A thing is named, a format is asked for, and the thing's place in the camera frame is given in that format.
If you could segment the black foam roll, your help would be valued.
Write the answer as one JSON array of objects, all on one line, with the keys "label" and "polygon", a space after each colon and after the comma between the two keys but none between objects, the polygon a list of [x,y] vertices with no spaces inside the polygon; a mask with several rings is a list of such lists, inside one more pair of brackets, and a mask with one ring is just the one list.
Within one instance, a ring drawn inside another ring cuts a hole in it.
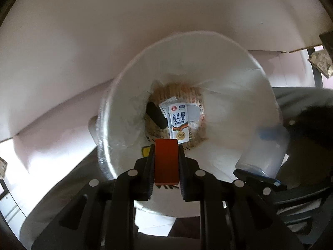
[{"label": "black foam roll", "polygon": [[160,129],[166,129],[168,127],[167,118],[164,117],[161,109],[157,107],[154,102],[147,103],[146,114]]}]

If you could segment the white milk carton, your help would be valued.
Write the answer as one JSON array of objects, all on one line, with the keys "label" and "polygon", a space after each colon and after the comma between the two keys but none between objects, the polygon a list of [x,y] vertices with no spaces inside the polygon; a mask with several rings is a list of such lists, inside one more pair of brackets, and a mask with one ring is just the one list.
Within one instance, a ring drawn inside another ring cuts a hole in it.
[{"label": "white milk carton", "polygon": [[160,103],[159,107],[167,118],[170,138],[176,139],[178,144],[187,143],[190,135],[186,103],[173,96]]}]

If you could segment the white trash bin with bag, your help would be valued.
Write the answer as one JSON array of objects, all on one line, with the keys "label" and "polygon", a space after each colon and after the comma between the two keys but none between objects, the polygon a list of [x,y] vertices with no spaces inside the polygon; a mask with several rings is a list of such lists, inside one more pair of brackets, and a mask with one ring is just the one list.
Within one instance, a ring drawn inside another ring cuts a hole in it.
[{"label": "white trash bin with bag", "polygon": [[99,166],[117,178],[142,148],[174,139],[204,170],[231,182],[256,131],[281,122],[273,89],[247,50],[215,32],[180,33],[145,48],[106,90]]}]

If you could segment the red block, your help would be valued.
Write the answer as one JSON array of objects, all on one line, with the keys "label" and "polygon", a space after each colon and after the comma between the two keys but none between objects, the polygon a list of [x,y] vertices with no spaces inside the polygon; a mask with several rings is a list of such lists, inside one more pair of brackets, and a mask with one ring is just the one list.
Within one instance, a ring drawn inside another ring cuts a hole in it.
[{"label": "red block", "polygon": [[174,186],[179,183],[178,142],[176,139],[155,140],[155,185]]}]

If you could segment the clear plastic cup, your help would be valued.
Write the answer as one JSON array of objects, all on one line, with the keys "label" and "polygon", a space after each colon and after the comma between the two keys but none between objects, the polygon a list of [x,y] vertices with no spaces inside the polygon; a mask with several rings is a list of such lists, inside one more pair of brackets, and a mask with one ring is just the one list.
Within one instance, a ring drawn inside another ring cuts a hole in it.
[{"label": "clear plastic cup", "polygon": [[288,148],[290,135],[281,125],[258,127],[250,146],[235,167],[253,174],[275,178]]}]

